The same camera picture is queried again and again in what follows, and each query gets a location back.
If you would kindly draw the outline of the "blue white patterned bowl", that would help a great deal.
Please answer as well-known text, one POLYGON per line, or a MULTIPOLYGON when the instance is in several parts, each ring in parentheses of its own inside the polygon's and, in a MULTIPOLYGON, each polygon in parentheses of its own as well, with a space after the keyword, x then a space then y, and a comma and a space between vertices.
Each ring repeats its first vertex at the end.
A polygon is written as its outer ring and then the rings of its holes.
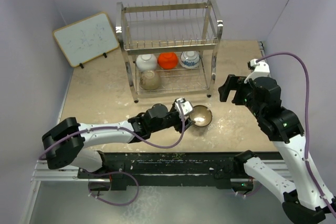
POLYGON ((184 51, 179 57, 179 62, 184 68, 194 69, 200 64, 200 55, 197 51, 184 51))

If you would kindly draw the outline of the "orange plastic bowl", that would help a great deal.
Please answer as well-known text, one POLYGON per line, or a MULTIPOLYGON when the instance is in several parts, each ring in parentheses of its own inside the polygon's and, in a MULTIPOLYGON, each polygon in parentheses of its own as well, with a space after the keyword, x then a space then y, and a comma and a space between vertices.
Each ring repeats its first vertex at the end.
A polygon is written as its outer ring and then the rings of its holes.
POLYGON ((164 70, 170 70, 177 66, 178 57, 174 52, 161 53, 157 59, 159 66, 164 70))

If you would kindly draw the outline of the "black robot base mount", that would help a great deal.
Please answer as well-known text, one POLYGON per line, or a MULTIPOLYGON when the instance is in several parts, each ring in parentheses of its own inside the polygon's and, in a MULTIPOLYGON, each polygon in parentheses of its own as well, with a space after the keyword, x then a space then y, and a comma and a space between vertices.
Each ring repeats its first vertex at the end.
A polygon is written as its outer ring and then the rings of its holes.
POLYGON ((251 190, 252 176, 243 162, 259 157, 282 162, 278 152, 102 153, 100 166, 87 172, 77 165, 78 178, 89 179, 93 191, 126 190, 128 186, 215 187, 251 190))

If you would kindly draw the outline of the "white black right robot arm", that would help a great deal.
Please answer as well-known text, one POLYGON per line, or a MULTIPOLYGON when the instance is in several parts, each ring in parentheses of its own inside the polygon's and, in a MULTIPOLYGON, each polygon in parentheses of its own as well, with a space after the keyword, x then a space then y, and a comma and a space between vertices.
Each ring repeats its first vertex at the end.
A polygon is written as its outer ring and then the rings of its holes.
POLYGON ((281 88, 271 77, 244 81, 228 75, 219 87, 219 100, 226 102, 230 91, 236 93, 235 105, 244 105, 256 118, 259 128, 279 151, 292 180, 288 181, 268 167, 254 152, 247 150, 234 157, 234 173, 257 179, 281 202, 293 223, 320 223, 335 211, 335 196, 327 189, 316 166, 306 167, 306 136, 297 115, 282 107, 281 88))

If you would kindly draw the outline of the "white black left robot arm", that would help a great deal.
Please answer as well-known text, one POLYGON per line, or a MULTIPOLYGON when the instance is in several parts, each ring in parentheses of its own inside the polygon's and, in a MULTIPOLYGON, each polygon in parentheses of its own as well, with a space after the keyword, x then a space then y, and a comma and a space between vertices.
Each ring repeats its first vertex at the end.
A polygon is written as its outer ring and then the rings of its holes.
POLYGON ((145 112, 125 121, 112 124, 85 124, 69 117, 54 126, 42 136, 44 152, 41 161, 46 160, 49 169, 61 169, 71 165, 85 169, 96 178, 108 172, 104 153, 91 150, 92 146, 111 143, 131 144, 149 142, 152 133, 173 127, 184 134, 193 124, 189 115, 194 111, 192 104, 183 98, 176 99, 171 109, 157 103, 145 112))

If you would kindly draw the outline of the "black glossy bowl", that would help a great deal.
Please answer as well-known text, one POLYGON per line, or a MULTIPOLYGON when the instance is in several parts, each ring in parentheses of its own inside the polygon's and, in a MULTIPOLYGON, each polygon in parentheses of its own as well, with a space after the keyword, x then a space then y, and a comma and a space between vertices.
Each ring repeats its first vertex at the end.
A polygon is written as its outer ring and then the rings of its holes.
POLYGON ((144 90, 156 90, 161 86, 161 77, 154 70, 147 70, 141 73, 140 87, 144 90))

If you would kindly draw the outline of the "brown beige bowl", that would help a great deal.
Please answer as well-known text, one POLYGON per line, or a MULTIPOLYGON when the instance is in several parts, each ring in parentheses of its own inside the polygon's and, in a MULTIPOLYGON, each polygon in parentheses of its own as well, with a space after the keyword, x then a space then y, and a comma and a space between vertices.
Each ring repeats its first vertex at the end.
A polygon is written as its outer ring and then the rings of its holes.
POLYGON ((193 107, 193 112, 190 114, 190 119, 197 127, 206 127, 212 122, 212 112, 204 105, 196 105, 193 107))

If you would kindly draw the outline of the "white ceramic bowl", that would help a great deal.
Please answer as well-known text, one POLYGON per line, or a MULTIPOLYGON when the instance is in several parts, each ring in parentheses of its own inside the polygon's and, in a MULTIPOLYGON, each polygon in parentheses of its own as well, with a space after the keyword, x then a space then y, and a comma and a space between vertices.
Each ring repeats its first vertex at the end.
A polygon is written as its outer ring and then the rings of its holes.
POLYGON ((157 68, 157 58, 154 54, 138 55, 136 59, 136 66, 141 71, 155 70, 157 68))

